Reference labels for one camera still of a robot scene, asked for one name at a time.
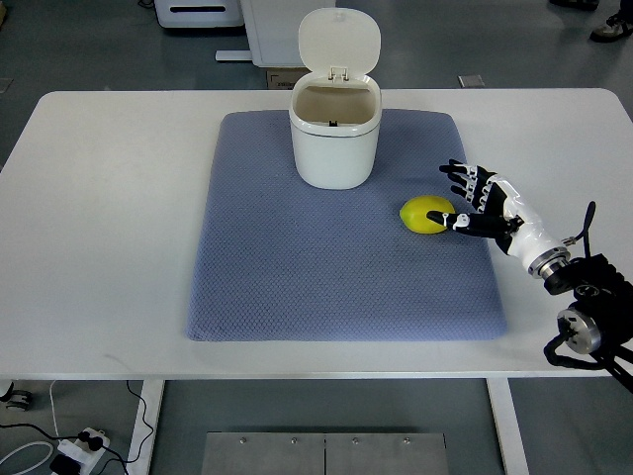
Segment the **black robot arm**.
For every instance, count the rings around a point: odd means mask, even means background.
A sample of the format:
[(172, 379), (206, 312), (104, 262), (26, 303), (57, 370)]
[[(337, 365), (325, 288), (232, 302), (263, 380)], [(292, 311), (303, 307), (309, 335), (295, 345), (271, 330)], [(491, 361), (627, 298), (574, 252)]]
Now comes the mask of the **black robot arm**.
[(605, 370), (627, 390), (632, 375), (618, 363), (632, 361), (625, 344), (632, 339), (632, 284), (602, 254), (590, 252), (589, 227), (596, 204), (591, 201), (582, 231), (564, 241), (584, 242), (585, 255), (570, 258), (565, 247), (552, 249), (535, 264), (551, 295), (571, 291), (575, 301), (557, 316), (558, 334), (544, 347), (553, 366)]

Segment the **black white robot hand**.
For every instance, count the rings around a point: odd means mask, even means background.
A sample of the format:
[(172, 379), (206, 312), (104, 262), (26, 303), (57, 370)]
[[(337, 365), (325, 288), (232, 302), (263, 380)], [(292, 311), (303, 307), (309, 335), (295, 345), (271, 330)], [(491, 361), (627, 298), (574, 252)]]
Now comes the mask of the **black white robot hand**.
[(540, 216), (502, 175), (479, 165), (451, 159), (439, 167), (453, 182), (451, 191), (464, 198), (472, 213), (426, 213), (431, 222), (466, 236), (490, 238), (500, 250), (517, 258), (534, 278), (547, 279), (567, 265), (571, 255), (566, 246), (552, 237)]

